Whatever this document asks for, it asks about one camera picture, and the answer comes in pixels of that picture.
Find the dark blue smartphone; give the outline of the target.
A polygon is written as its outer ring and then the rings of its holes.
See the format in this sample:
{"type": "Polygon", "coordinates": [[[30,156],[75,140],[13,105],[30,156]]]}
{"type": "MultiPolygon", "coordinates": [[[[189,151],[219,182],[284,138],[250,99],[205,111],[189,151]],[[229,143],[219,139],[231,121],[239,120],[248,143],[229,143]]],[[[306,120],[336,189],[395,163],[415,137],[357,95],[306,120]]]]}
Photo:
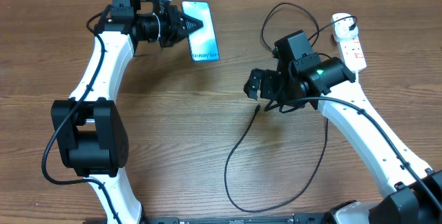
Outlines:
{"type": "Polygon", "coordinates": [[[183,1],[184,14],[200,20],[203,26],[188,36],[194,62],[215,62],[220,59],[211,9],[205,1],[183,1]]]}

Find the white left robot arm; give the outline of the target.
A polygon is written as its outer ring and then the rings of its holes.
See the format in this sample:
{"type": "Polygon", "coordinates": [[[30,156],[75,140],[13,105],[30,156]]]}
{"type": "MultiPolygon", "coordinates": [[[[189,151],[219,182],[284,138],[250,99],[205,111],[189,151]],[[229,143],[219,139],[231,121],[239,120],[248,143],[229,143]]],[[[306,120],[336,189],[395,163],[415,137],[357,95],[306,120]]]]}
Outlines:
{"type": "Polygon", "coordinates": [[[87,183],[106,213],[105,223],[146,223],[126,173],[128,135],[116,99],[124,72],[141,41],[168,48],[205,27],[203,20],[176,6],[149,14],[137,6],[108,5],[93,16],[95,47],[77,88],[51,107],[54,133],[41,171],[54,185],[87,183]]]}

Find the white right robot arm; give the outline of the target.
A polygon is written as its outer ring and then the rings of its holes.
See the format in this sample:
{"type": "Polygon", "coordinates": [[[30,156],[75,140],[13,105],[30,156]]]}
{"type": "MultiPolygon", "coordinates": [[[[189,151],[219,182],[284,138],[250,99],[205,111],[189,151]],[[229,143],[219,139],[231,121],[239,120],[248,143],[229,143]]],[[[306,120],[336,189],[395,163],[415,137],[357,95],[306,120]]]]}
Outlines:
{"type": "Polygon", "coordinates": [[[329,210],[324,223],[441,222],[441,172],[400,140],[339,58],[321,61],[311,54],[279,63],[276,71],[253,69],[244,92],[292,110],[310,103],[345,136],[369,169],[382,201],[344,203],[329,210]]]}

